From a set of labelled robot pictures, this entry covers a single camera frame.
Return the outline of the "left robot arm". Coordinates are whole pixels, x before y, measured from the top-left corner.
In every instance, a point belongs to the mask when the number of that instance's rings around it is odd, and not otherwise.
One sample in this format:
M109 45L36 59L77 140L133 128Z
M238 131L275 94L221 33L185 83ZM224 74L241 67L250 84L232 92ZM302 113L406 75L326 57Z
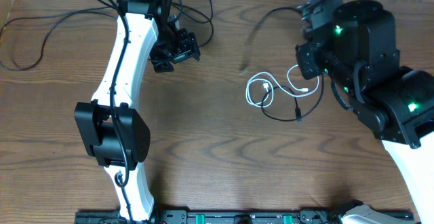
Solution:
M98 0L117 14L117 35L105 74L89 102L78 102L75 121L85 150L110 176L120 223L159 223L144 161L151 133L138 112L146 66L155 72L200 59L194 33L178 25L172 0Z

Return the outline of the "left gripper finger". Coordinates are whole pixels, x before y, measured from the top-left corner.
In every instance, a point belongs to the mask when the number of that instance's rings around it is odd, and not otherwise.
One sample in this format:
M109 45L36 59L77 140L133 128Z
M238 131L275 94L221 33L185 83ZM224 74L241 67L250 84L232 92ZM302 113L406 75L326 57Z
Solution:
M193 32L186 32L186 54L185 54L185 60L187 59L194 59L196 61L200 61L200 50L199 45L197 43L196 36Z
M151 63L153 65L154 72L156 73L169 73L174 71L174 67L172 62L173 58L167 59L151 59Z

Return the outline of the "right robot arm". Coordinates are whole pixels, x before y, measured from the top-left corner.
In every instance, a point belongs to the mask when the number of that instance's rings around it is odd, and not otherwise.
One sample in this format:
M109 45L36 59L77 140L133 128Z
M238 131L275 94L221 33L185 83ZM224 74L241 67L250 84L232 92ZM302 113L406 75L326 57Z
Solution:
M302 76L329 75L340 105L381 141L406 182L422 223L433 222L433 76L400 65L395 18L373 0L313 0L296 47Z

